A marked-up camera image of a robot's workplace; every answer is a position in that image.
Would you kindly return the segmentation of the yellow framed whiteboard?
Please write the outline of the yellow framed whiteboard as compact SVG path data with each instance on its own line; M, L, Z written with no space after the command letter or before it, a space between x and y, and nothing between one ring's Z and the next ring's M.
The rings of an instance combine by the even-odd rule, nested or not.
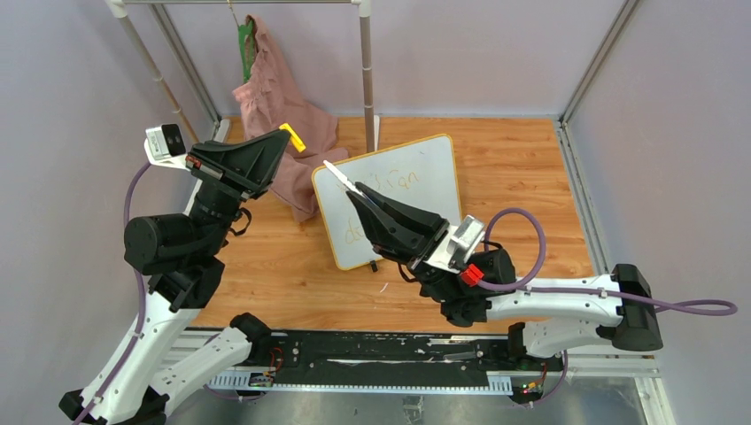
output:
M453 225L463 218L449 135L338 161L335 167L351 182L363 182L386 197L437 213ZM337 267L346 271L380 260L345 194L345 184L325 166L314 170L312 182Z

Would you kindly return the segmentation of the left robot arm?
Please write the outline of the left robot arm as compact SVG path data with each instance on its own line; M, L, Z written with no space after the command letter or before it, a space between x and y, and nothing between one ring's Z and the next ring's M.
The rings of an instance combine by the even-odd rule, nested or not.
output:
M61 398L75 424L162 424L227 368L246 362L270 373L282 357L269 327L243 313L196 352L161 367L218 289L225 269L218 253L235 222L249 216L244 202L268 191L288 146L303 150L304 143L282 124L243 143L186 147L170 124L149 128L143 146L151 165L188 171L199 186L186 212L127 218L124 259L135 270L138 311L97 377Z

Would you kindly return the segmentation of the yellow marker cap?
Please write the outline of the yellow marker cap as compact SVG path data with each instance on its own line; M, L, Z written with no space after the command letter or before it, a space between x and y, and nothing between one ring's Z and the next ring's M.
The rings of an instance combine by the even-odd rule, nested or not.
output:
M306 150L306 145L302 141L298 133L292 128L290 123L283 123L279 126L280 130L286 131L290 136L290 142L297 152L303 152Z

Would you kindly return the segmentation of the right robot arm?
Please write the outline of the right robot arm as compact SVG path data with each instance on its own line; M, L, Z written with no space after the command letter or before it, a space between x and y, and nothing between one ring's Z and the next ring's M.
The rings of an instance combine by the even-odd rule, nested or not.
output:
M399 266L456 327L511 320L506 357L517 369L587 345L652 352L663 346L651 290L633 265L580 279L518 276L480 220L454 226L437 213L388 198L361 182L346 195L374 252Z

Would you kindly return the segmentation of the white marker pen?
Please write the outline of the white marker pen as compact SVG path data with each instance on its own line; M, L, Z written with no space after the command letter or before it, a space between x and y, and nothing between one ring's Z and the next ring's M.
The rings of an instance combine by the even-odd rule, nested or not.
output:
M336 180L344 187L344 194L348 199L355 197L361 201L364 201L367 205L375 205L373 198L365 191L365 183L351 180L345 175L337 166L328 160L323 161L325 168L336 178Z

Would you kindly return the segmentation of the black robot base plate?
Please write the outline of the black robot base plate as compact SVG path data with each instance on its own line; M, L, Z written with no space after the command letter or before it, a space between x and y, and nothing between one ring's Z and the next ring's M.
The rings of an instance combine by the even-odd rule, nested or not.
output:
M264 356L210 376L205 388L270 392L506 396L529 403L557 385L559 354L515 357L500 335L277 330Z

